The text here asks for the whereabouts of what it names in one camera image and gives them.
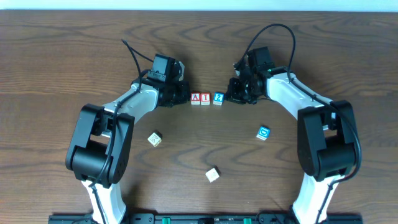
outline blue block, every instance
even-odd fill
[[[259,132],[257,133],[257,138],[265,141],[268,138],[270,132],[271,131],[268,128],[261,127],[259,129]]]
[[[214,105],[222,105],[224,101],[224,94],[223,93],[215,93],[213,98]]]

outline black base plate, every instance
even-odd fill
[[[49,224],[88,224],[88,215],[51,215]],[[258,215],[153,215],[137,213],[126,217],[122,224],[293,224],[288,213],[264,212]],[[360,215],[328,215],[323,224],[362,224]]]

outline white cube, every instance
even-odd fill
[[[206,173],[207,179],[209,179],[210,183],[215,181],[220,177],[220,175],[217,173],[217,170],[215,168],[212,168],[211,170],[207,171]]]
[[[156,147],[160,142],[162,142],[162,139],[156,133],[152,133],[151,136],[149,136],[148,141]]]

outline wooden table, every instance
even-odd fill
[[[214,93],[226,91],[232,64],[275,22],[295,32],[299,79],[354,107],[363,166],[328,211],[398,222],[397,14],[0,11],[0,223],[92,209],[65,155],[81,107],[116,99],[137,77],[120,38],[148,57],[180,60],[192,90]],[[285,30],[270,29],[254,47],[265,45],[287,65]],[[272,130],[266,142],[256,139],[261,125]],[[156,148],[147,141],[155,129],[164,136]],[[296,120],[271,101],[157,108],[134,127],[124,201],[130,211],[159,213],[286,210],[303,178],[296,136]],[[214,165],[222,176],[210,184],[205,172]]]

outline green bracket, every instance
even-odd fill
[[[244,218],[243,224],[251,224],[251,218]]]
[[[162,219],[162,224],[171,224],[171,222],[172,222],[171,218],[163,218]]]

